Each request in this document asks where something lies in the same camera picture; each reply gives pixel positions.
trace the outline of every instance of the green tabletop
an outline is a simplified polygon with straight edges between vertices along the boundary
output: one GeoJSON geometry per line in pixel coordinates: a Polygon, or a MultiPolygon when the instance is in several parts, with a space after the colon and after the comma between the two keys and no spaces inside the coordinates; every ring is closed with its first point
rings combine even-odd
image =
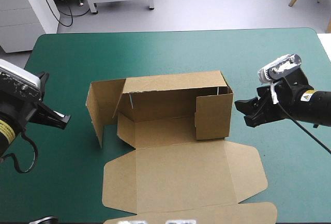
{"type": "MultiPolygon", "coordinates": [[[[235,100],[247,99],[260,85],[257,70],[288,53],[301,56],[312,86],[331,91],[330,61],[308,28],[41,36],[26,69],[50,73],[44,102],[72,118],[64,131],[28,125],[40,154],[31,173],[17,174],[10,160],[0,165],[0,221],[55,215],[62,222],[102,222],[129,215],[101,202],[104,164],[132,148],[115,125],[105,127],[99,147],[85,107],[91,81],[219,69],[235,100]]],[[[331,128],[313,133],[331,146],[331,128]]],[[[250,128],[233,107],[227,139],[255,146],[268,178],[268,188],[245,202],[273,202],[279,222],[331,221],[331,157],[297,126],[284,120],[250,128]]],[[[10,151],[28,166],[32,151],[23,140],[10,151]]]]}

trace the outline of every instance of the cardboard box panel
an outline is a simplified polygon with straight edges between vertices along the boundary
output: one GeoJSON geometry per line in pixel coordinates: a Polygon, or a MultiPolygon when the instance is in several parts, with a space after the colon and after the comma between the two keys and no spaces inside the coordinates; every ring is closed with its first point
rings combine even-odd
{"type": "Polygon", "coordinates": [[[178,219],[194,219],[197,224],[274,224],[277,219],[277,209],[270,202],[208,206],[195,210],[138,214],[107,220],[104,224],[133,220],[145,220],[148,224],[165,224],[168,220],[178,219]]]}
{"type": "Polygon", "coordinates": [[[236,204],[265,188],[259,153],[249,146],[221,140],[150,147],[110,161],[104,167],[102,199],[107,207],[129,212],[137,199],[134,213],[156,213],[236,204]],[[128,167],[126,163],[136,163],[136,182],[125,181],[122,168],[128,167]],[[254,173],[242,174],[252,167],[254,173]],[[133,192],[127,199],[113,197],[112,192],[123,190],[123,184],[129,189],[136,187],[137,194],[133,192]]]}
{"type": "Polygon", "coordinates": [[[113,118],[116,104],[121,96],[125,79],[91,83],[87,94],[86,106],[92,119],[100,145],[104,125],[115,124],[113,118]]]}
{"type": "MultiPolygon", "coordinates": [[[[231,89],[220,71],[127,78],[93,82],[86,106],[101,145],[104,125],[115,124],[119,112],[136,123],[194,116],[197,97],[218,94],[230,94],[229,98],[232,97],[231,89]]],[[[218,103],[218,106],[230,109],[225,101],[218,103]]],[[[207,118],[199,109],[198,116],[200,119],[195,122],[198,139],[228,136],[226,129],[229,128],[230,115],[207,118]]],[[[139,125],[139,129],[135,126],[135,131],[143,130],[144,125],[139,125]]],[[[136,147],[134,132],[129,136],[122,136],[129,144],[136,147]]]]}
{"type": "Polygon", "coordinates": [[[216,94],[217,87],[123,94],[118,112],[135,122],[194,116],[196,98],[216,94]]]}
{"type": "Polygon", "coordinates": [[[197,140],[228,137],[233,94],[197,97],[195,126],[197,140]]]}
{"type": "Polygon", "coordinates": [[[226,87],[220,71],[168,74],[127,78],[123,94],[150,91],[172,91],[188,88],[226,87]]]}
{"type": "Polygon", "coordinates": [[[197,142],[194,117],[133,122],[119,113],[117,135],[137,149],[197,142]]]}

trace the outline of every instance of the cardboard flap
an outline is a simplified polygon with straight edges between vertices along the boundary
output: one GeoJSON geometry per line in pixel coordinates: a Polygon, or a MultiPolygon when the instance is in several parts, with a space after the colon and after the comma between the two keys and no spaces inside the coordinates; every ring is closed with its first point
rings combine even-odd
{"type": "Polygon", "coordinates": [[[113,117],[117,102],[121,96],[125,79],[98,81],[91,83],[87,95],[86,107],[91,116],[97,137],[102,145],[104,125],[115,124],[113,117]]]}
{"type": "Polygon", "coordinates": [[[270,202],[208,206],[195,210],[167,213],[147,213],[107,220],[104,224],[119,221],[145,220],[148,224],[165,224],[168,220],[196,220],[197,224],[274,224],[277,209],[270,202]]]}
{"type": "Polygon", "coordinates": [[[104,166],[102,203],[118,210],[137,212],[135,151],[104,166]]]}
{"type": "Polygon", "coordinates": [[[224,144],[237,202],[256,195],[268,187],[258,150],[233,142],[224,144]]]}
{"type": "Polygon", "coordinates": [[[128,211],[124,207],[125,203],[129,203],[130,210],[133,209],[132,197],[128,196],[130,200],[125,202],[119,202],[124,200],[123,196],[118,196],[120,200],[115,197],[120,194],[118,192],[125,191],[126,187],[132,190],[133,183],[124,180],[126,176],[130,177],[127,168],[131,168],[125,163],[136,165],[135,213],[236,204],[224,142],[151,147],[131,152],[136,155],[136,161],[133,161],[130,154],[125,155],[125,159],[110,161],[104,168],[104,205],[128,211]]]}
{"type": "Polygon", "coordinates": [[[136,147],[135,140],[136,127],[135,123],[124,116],[121,113],[118,113],[117,120],[117,135],[120,139],[128,143],[129,145],[136,147]]]}
{"type": "Polygon", "coordinates": [[[228,137],[233,94],[197,97],[195,126],[197,140],[228,137]]]}
{"type": "Polygon", "coordinates": [[[97,134],[99,144],[100,144],[100,146],[102,146],[103,122],[100,117],[99,105],[98,105],[97,98],[94,94],[92,85],[90,85],[89,90],[88,90],[86,107],[87,107],[89,115],[92,119],[92,124],[93,124],[94,130],[97,134]]]}
{"type": "Polygon", "coordinates": [[[122,140],[137,149],[197,142],[193,117],[135,123],[119,113],[117,134],[122,140]]]}
{"type": "Polygon", "coordinates": [[[227,87],[220,71],[127,78],[123,94],[207,87],[227,87]]]}

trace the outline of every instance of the cardboard tab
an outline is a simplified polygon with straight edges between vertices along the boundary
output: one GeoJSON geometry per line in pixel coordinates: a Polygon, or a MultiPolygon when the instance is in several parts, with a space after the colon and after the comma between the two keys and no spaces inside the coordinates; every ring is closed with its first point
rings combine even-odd
{"type": "Polygon", "coordinates": [[[261,158],[255,147],[226,142],[225,151],[237,202],[242,202],[268,187],[261,158]]]}
{"type": "Polygon", "coordinates": [[[137,213],[136,154],[129,153],[104,166],[102,203],[137,213]]]}
{"type": "Polygon", "coordinates": [[[127,78],[123,94],[208,87],[227,87],[220,71],[127,78]]]}

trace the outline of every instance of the black cable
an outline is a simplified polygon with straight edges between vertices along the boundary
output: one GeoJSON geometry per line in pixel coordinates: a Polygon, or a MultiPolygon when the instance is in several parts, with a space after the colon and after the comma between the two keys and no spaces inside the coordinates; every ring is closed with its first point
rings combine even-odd
{"type": "Polygon", "coordinates": [[[14,161],[14,167],[15,167],[15,170],[20,173],[20,174],[25,174],[25,173],[28,173],[30,172],[34,166],[36,165],[37,163],[37,160],[38,160],[38,148],[36,146],[36,144],[32,141],[32,139],[30,139],[28,136],[26,136],[25,134],[26,132],[26,128],[23,128],[22,132],[21,132],[21,137],[26,140],[32,147],[33,147],[33,152],[34,152],[34,158],[33,158],[33,161],[32,161],[32,164],[31,166],[26,170],[26,171],[22,171],[21,168],[20,168],[20,164],[17,160],[17,157],[14,153],[9,153],[9,154],[6,154],[5,156],[3,156],[2,158],[0,158],[0,163],[4,162],[7,158],[11,157],[12,160],[14,161]]]}
{"type": "Polygon", "coordinates": [[[89,12],[89,9],[88,9],[86,12],[82,13],[82,14],[67,14],[67,13],[64,13],[64,12],[60,11],[59,9],[58,9],[58,11],[59,11],[60,13],[64,14],[65,16],[70,16],[70,17],[80,17],[80,16],[84,16],[84,15],[86,15],[86,14],[89,12]]]}
{"type": "Polygon", "coordinates": [[[289,115],[289,113],[282,107],[280,103],[277,103],[279,108],[283,111],[283,113],[291,120],[293,121],[299,128],[301,128],[306,134],[311,136],[320,146],[322,146],[328,153],[331,154],[331,150],[324,145],[318,138],[316,138],[314,135],[312,135],[306,128],[304,128],[299,122],[297,122],[295,119],[292,118],[292,116],[289,115]]]}
{"type": "Polygon", "coordinates": [[[74,15],[70,15],[70,14],[67,14],[67,13],[63,13],[61,10],[58,10],[60,13],[64,14],[65,16],[72,16],[72,17],[80,17],[80,16],[84,16],[86,15],[88,12],[89,12],[89,9],[85,12],[85,13],[82,13],[82,14],[74,14],[74,15]]]}
{"type": "Polygon", "coordinates": [[[48,3],[48,1],[47,1],[47,0],[45,0],[45,1],[46,1],[47,5],[48,5],[49,9],[51,10],[53,16],[54,16],[55,19],[59,22],[59,24],[61,24],[62,26],[66,26],[66,27],[72,26],[72,24],[73,24],[72,12],[71,12],[71,8],[70,8],[69,4],[66,2],[66,0],[64,0],[64,1],[66,2],[67,6],[68,6],[68,8],[69,8],[69,12],[70,12],[70,14],[71,14],[71,23],[70,23],[69,25],[63,24],[63,23],[62,23],[62,22],[56,17],[56,15],[54,14],[53,9],[51,8],[51,6],[50,6],[50,4],[48,3]]]}

